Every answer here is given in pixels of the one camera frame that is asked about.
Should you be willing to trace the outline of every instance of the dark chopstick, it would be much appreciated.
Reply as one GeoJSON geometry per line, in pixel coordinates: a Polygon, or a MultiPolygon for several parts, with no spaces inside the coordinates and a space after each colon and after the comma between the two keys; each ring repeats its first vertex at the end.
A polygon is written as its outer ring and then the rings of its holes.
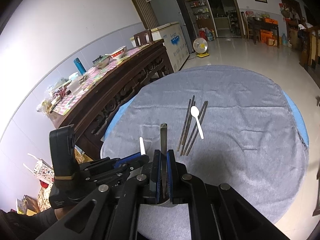
{"type": "MultiPolygon", "coordinates": [[[[196,105],[196,101],[193,101],[193,103],[191,102],[191,106],[195,106],[195,105],[196,105]]],[[[192,121],[192,115],[191,115],[191,108],[190,108],[186,129],[185,129],[184,136],[183,136],[183,139],[182,139],[182,149],[181,149],[181,152],[180,152],[180,156],[182,156],[183,149],[185,148],[185,145],[186,145],[186,140],[187,140],[187,137],[188,137],[191,121],[192,121]]]]}
{"type": "MultiPolygon", "coordinates": [[[[208,106],[208,101],[207,101],[207,103],[206,103],[206,104],[205,104],[205,106],[204,106],[203,114],[202,114],[202,116],[201,116],[201,120],[200,120],[200,124],[202,124],[202,121],[203,121],[203,117],[204,117],[205,111],[207,110],[207,106],[208,106]]],[[[189,152],[190,152],[190,150],[191,150],[191,147],[193,146],[193,143],[194,143],[194,142],[195,142],[195,140],[196,140],[197,135],[198,135],[198,130],[196,131],[196,135],[195,135],[195,137],[193,138],[193,140],[192,140],[192,142],[191,142],[191,145],[190,145],[189,149],[187,150],[186,156],[188,156],[188,154],[189,154],[189,152]]]]}
{"type": "MultiPolygon", "coordinates": [[[[204,101],[204,102],[203,102],[203,105],[202,105],[201,110],[200,110],[200,113],[199,113],[200,119],[201,119],[201,114],[202,114],[202,112],[203,112],[204,106],[205,106],[205,104],[207,104],[207,103],[208,103],[208,101],[204,101]]],[[[192,132],[191,132],[191,134],[190,134],[189,140],[188,140],[188,142],[187,142],[187,145],[186,145],[186,147],[185,147],[185,149],[184,149],[185,151],[182,153],[182,155],[185,155],[185,153],[186,153],[186,151],[187,151],[187,148],[188,148],[188,146],[189,146],[189,143],[190,143],[190,141],[191,141],[191,139],[192,139],[192,136],[193,136],[193,134],[195,133],[195,130],[196,130],[197,127],[198,127],[198,126],[197,126],[197,123],[195,123],[195,125],[194,125],[194,127],[193,127],[193,130],[192,130],[192,132]]]]}
{"type": "Polygon", "coordinates": [[[177,152],[180,150],[180,145],[181,145],[181,141],[182,141],[182,138],[183,138],[184,129],[185,129],[186,124],[187,124],[188,114],[189,114],[190,108],[191,108],[191,99],[189,99],[188,110],[187,110],[186,118],[184,120],[184,125],[183,125],[183,128],[182,128],[182,133],[181,133],[179,144],[178,144],[178,147],[177,147],[177,152]]]}

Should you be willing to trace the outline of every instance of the blue thermos bottle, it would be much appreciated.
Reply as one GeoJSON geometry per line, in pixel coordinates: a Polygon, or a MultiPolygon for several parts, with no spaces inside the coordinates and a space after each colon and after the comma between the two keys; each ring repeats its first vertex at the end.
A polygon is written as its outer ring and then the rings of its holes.
{"type": "Polygon", "coordinates": [[[81,75],[87,72],[78,57],[73,62],[76,64],[76,67],[80,71],[81,75]]]}

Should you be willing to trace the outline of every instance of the carved wooden table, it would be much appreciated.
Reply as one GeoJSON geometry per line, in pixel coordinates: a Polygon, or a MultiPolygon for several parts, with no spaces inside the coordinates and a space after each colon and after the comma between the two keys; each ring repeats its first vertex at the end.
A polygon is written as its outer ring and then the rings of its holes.
{"type": "Polygon", "coordinates": [[[147,85],[150,78],[173,73],[163,40],[153,41],[96,82],[65,115],[49,115],[55,128],[74,124],[76,145],[96,160],[101,138],[119,107],[147,85]]]}

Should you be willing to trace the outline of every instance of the gift bag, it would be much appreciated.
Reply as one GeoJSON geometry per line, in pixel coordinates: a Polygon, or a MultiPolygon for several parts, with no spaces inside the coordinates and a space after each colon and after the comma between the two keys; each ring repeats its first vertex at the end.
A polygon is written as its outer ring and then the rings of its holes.
{"type": "Polygon", "coordinates": [[[36,166],[33,171],[29,169],[24,163],[23,166],[31,171],[39,180],[47,184],[52,184],[54,181],[53,168],[50,167],[43,159],[38,159],[30,153],[28,153],[28,155],[34,157],[37,160],[36,166]]]}

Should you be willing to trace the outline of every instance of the orange box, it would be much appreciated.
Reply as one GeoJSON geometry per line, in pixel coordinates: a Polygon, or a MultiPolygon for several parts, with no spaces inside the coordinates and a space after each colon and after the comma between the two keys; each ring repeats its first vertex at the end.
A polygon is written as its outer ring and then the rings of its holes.
{"type": "Polygon", "coordinates": [[[260,30],[261,42],[267,43],[268,38],[272,38],[273,32],[260,30]]]}
{"type": "Polygon", "coordinates": [[[273,23],[273,24],[278,24],[277,20],[271,19],[271,18],[264,18],[264,21],[266,23],[273,23]]]}
{"type": "Polygon", "coordinates": [[[266,31],[266,30],[260,30],[260,34],[261,34],[261,36],[263,35],[263,36],[267,36],[269,38],[272,38],[273,32],[266,31]]]}
{"type": "Polygon", "coordinates": [[[264,18],[263,19],[266,23],[272,23],[272,19],[270,19],[270,18],[264,18]]]}

